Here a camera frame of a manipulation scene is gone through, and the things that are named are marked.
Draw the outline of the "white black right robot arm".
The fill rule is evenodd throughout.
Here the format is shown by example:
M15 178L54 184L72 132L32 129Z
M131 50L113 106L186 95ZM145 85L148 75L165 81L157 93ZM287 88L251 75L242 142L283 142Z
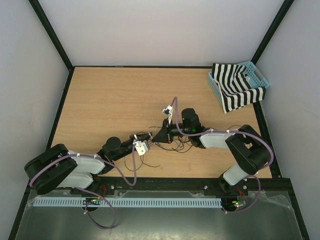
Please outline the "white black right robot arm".
M218 188L223 194L231 194L240 181L254 176L273 162L274 154L271 147L250 125L245 124L233 130L214 130L201 124L193 108L182 110L182 122L173 123L173 110L170 105L162 110L167 118L163 120L161 129L151 141L169 144L175 137L187 137L196 148L229 149L235 159L235 165L218 178Z

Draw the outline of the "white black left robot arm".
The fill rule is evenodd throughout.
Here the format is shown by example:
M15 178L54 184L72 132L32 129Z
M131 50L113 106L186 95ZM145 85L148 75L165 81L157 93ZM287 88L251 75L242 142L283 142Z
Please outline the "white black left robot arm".
M59 143L38 155L24 166L30 187L39 195L59 188L82 188L89 194L96 193L100 181L94 177L115 168L115 161L137 152L142 157L149 151L151 133L139 132L126 141L112 136L95 154L71 151Z

